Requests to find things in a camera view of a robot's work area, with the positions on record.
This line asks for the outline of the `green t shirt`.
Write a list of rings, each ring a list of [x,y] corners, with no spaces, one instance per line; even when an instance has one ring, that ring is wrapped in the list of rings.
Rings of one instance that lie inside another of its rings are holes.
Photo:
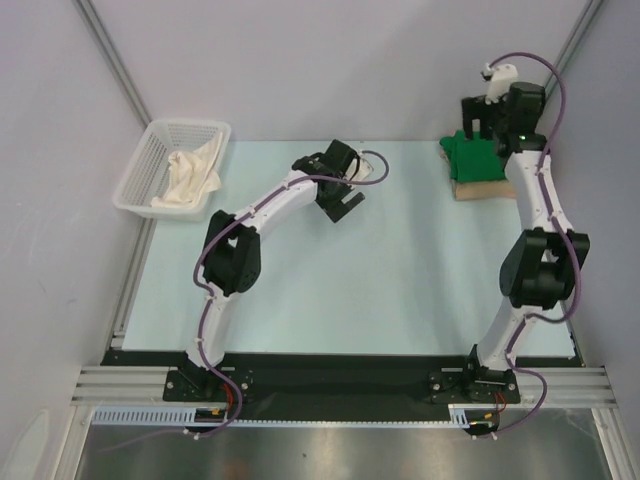
[[[457,183],[503,181],[506,179],[491,140],[473,132],[468,139],[463,130],[439,140],[450,169],[450,178]]]

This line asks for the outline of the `white plastic basket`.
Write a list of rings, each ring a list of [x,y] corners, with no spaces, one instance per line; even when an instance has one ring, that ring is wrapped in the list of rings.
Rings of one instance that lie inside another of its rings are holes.
[[[231,126],[219,120],[161,118],[146,128],[112,196],[115,208],[156,220],[202,221],[210,195],[190,209],[154,207],[152,200],[162,196],[170,183],[169,156],[175,151],[194,151],[215,139],[220,142],[213,171],[219,173],[232,133]]]

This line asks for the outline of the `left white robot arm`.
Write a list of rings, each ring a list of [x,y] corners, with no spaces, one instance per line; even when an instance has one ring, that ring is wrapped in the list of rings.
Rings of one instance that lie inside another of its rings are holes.
[[[197,398],[210,399],[220,390],[221,376],[209,367],[225,355],[232,305],[258,280],[261,244],[268,233],[312,203],[332,222],[340,221],[365,199],[354,187],[372,173],[362,153],[334,140],[326,151],[296,160],[282,182],[253,204],[211,216],[193,274],[196,286],[205,291],[205,305],[193,344],[186,350],[196,367],[185,385]]]

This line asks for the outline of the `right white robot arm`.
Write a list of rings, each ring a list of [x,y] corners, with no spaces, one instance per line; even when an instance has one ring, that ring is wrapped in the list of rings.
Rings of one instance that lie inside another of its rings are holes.
[[[581,293],[581,268],[589,237],[565,215],[551,175],[550,140],[537,133],[545,89],[515,81],[484,96],[463,100],[464,132],[474,120],[493,139],[506,179],[514,189],[522,232],[499,272],[502,303],[488,333],[473,346],[461,375],[461,390],[473,401],[500,393],[515,397],[516,351],[547,312]]]

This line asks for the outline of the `folded tan t shirt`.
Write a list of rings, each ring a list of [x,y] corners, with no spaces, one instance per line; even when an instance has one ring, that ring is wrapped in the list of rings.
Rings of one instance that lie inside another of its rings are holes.
[[[474,201],[494,198],[515,199],[516,193],[508,180],[459,183],[450,179],[456,201]]]

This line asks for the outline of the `cream t shirt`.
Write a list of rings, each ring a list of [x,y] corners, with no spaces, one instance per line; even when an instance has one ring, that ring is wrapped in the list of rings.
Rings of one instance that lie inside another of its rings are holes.
[[[177,150],[168,157],[169,184],[160,197],[151,200],[154,208],[189,210],[197,207],[203,198],[221,187],[214,167],[220,156],[224,134],[214,137],[193,151]]]

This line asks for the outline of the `right aluminium corner post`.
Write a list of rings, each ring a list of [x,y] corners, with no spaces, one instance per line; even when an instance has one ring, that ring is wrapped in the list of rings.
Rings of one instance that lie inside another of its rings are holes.
[[[564,77],[596,26],[608,1],[550,1],[545,25],[555,35],[550,62]]]

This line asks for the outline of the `aluminium corner post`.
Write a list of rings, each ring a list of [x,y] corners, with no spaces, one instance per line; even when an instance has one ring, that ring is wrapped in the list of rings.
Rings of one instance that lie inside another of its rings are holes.
[[[146,129],[152,121],[152,116],[94,2],[73,0],[72,4],[123,94],[134,118],[143,129]]]
[[[545,25],[555,35],[550,62],[564,77],[596,26],[608,1],[550,1]]]

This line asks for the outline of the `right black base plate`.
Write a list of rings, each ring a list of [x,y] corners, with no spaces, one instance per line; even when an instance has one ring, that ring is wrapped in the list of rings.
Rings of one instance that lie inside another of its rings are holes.
[[[505,400],[507,404],[521,401],[513,371],[441,370],[427,377],[429,396],[435,404],[490,404]]]

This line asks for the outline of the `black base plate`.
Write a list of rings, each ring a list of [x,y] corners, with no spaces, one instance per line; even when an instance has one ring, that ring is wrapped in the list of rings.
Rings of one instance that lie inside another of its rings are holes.
[[[167,373],[162,399],[166,402],[184,403],[235,403],[239,394],[230,382],[233,382],[243,394],[246,394],[253,384],[253,372],[248,368],[220,366],[217,370],[228,380],[221,379],[206,367],[186,360],[181,366]]]
[[[521,401],[513,371],[441,370],[427,377],[429,396],[435,404],[490,404],[505,400],[507,404]]]

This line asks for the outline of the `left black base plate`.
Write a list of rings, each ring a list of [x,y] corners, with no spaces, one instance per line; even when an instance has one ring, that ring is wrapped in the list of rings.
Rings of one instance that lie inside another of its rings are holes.
[[[239,394],[230,382],[233,382],[243,394],[246,394],[253,384],[253,372],[248,368],[220,366],[217,370],[228,380],[221,379],[206,367],[186,360],[181,366],[167,373],[162,399],[166,402],[184,403],[235,403]]]

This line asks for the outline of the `aluminium front rail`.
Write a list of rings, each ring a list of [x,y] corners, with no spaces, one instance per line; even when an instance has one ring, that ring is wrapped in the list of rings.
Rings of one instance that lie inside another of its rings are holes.
[[[159,406],[175,367],[87,366],[72,393],[73,405]],[[604,368],[537,368],[547,382],[545,408],[616,408]]]

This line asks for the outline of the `left aluminium corner post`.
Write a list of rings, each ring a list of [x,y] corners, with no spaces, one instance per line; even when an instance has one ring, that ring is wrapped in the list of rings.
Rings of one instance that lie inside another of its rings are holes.
[[[152,121],[152,116],[94,2],[73,0],[72,4],[123,94],[134,118],[143,129],[146,129]]]

